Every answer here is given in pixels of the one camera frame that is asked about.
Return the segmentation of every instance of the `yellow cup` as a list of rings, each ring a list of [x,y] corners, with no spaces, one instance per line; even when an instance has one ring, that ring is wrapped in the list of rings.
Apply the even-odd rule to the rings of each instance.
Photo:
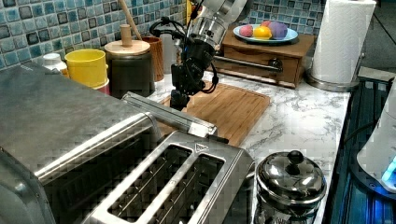
[[[107,80],[106,54],[99,49],[80,49],[64,56],[71,79],[96,88]]]

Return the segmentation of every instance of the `fruit bowl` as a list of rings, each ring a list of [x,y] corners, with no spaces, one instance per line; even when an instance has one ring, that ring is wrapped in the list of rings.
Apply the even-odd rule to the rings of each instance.
[[[247,42],[263,43],[263,44],[277,44],[277,43],[285,43],[285,42],[291,41],[298,36],[297,32],[288,28],[288,33],[286,34],[285,38],[283,38],[283,39],[275,40],[275,39],[262,39],[262,38],[256,38],[256,37],[245,37],[245,36],[242,36],[239,34],[239,29],[241,29],[242,26],[235,27],[233,29],[233,33],[236,36],[238,36],[239,38],[246,40]],[[251,24],[251,26],[253,26],[253,29],[255,29],[255,28],[259,27],[260,25],[259,24]]]

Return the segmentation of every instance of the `wooden drawer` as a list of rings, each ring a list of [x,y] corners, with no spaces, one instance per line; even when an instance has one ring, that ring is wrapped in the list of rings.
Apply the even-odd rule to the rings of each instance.
[[[244,65],[233,64],[231,65],[232,71],[242,72],[245,74],[257,76],[257,77],[269,77],[277,81],[291,82],[294,83],[299,60],[283,55],[276,55],[264,52],[257,52],[247,49],[237,49],[237,48],[224,48],[224,57],[236,59],[249,63],[258,63],[263,65],[268,65],[268,61],[274,58],[279,59],[282,62],[283,72],[279,74],[274,74],[264,69],[249,67]]]
[[[314,43],[312,35],[299,35],[293,44],[268,46],[249,44],[237,39],[232,29],[226,33],[222,43],[225,58],[261,65],[269,65],[269,60],[277,58],[282,62],[283,72],[275,74],[257,66],[215,59],[214,65],[220,73],[297,88],[304,74],[305,55]]]

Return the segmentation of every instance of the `kitchen counter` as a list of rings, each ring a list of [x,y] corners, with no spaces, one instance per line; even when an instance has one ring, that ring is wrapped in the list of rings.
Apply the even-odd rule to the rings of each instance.
[[[212,74],[205,72],[204,79],[211,78]],[[315,223],[321,223],[350,93],[322,91],[304,82],[296,90],[291,90],[224,75],[219,75],[219,82],[271,98],[269,107],[240,147],[247,150],[256,164],[272,153],[293,149],[301,150],[316,162],[328,184],[315,220]],[[165,75],[148,98],[160,102],[172,89],[171,75]]]

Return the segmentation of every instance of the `toaster slot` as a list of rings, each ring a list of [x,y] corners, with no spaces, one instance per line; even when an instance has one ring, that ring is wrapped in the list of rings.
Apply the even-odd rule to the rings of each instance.
[[[110,214],[136,222],[190,156],[183,148],[167,148],[108,209]]]
[[[157,212],[153,223],[187,223],[218,175],[223,161],[200,155]]]
[[[150,135],[122,140],[44,186],[57,223],[79,223],[152,151]]]

